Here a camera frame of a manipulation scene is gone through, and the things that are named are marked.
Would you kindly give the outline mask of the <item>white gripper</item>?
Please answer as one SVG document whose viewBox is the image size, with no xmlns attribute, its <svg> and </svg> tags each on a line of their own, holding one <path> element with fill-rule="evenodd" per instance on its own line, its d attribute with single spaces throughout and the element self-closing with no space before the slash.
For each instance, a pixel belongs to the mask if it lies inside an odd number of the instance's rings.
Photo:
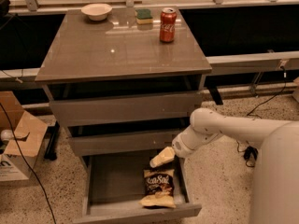
<svg viewBox="0 0 299 224">
<path fill-rule="evenodd" d="M 157 168 L 171 162 L 177 155 L 186 159 L 199 147 L 207 145 L 221 137 L 219 133 L 208 133 L 206 130 L 196 131 L 192 126 L 179 133 L 172 141 L 171 147 L 164 148 L 149 162 L 151 168 Z"/>
</svg>

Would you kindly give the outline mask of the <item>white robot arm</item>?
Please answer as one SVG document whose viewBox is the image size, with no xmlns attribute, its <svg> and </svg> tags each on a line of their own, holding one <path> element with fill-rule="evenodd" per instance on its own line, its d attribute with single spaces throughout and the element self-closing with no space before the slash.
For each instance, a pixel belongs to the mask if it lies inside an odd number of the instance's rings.
<svg viewBox="0 0 299 224">
<path fill-rule="evenodd" d="M 249 224 L 299 224 L 299 122 L 223 116 L 198 108 L 190 125 L 149 162 L 153 168 L 187 158 L 225 135 L 258 149 Z"/>
</svg>

